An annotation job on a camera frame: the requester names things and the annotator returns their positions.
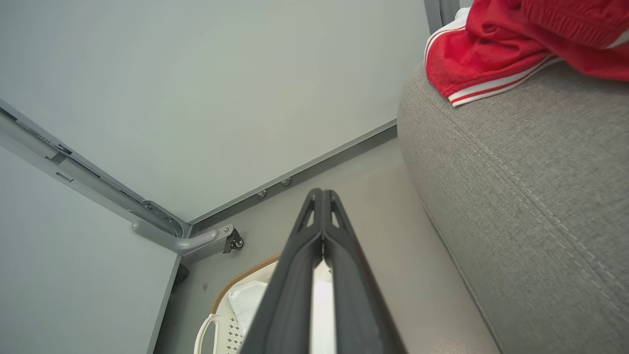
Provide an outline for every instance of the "gray fabric upholstery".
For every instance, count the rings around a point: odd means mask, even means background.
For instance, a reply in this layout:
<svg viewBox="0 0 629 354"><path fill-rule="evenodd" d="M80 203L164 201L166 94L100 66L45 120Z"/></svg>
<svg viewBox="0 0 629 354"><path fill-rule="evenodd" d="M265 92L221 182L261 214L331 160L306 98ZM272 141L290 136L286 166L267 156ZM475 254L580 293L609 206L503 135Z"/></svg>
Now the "gray fabric upholstery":
<svg viewBox="0 0 629 354"><path fill-rule="evenodd" d="M556 64L452 108L420 66L398 135L505 354L629 353L629 85Z"/></svg>

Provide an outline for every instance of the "gray metal bracket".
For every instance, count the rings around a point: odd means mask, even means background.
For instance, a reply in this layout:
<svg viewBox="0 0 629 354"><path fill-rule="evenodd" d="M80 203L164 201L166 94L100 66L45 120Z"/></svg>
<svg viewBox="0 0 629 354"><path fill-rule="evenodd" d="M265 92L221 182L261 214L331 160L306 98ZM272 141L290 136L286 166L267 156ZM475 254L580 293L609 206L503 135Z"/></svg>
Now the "gray metal bracket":
<svg viewBox="0 0 629 354"><path fill-rule="evenodd" d="M136 234L171 249L181 256L188 256L201 248L219 243L222 240L226 242L225 247L227 247L228 244L230 245L230 251L233 248L241 248L244 245L244 241L240 239L240 235L234 230L233 224L227 224L218 230L209 230L187 239L172 237L143 220L134 222L132 228ZM238 238L240 239L239 243L233 240L235 234L238 234Z"/></svg>

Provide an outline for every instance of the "red garment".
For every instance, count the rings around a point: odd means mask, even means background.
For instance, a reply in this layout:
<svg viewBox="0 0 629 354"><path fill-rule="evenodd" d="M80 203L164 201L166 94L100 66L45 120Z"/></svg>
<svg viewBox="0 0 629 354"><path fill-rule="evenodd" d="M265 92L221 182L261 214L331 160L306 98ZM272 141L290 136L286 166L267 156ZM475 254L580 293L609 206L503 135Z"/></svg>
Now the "red garment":
<svg viewBox="0 0 629 354"><path fill-rule="evenodd" d="M452 106L505 92L565 60L629 81L629 0L475 0L426 44L428 80Z"/></svg>

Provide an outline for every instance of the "gray floor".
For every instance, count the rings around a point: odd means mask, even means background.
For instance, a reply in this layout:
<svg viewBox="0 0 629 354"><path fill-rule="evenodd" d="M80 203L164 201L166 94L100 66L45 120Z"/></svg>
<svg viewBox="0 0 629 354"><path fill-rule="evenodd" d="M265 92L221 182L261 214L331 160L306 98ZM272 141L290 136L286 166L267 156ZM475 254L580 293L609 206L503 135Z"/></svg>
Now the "gray floor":
<svg viewBox="0 0 629 354"><path fill-rule="evenodd" d="M222 222L235 225L245 247L189 265L190 276L170 298L156 353L192 353L218 292L281 252L307 192L317 187L340 195L409 353L498 352L422 211L394 139Z"/></svg>

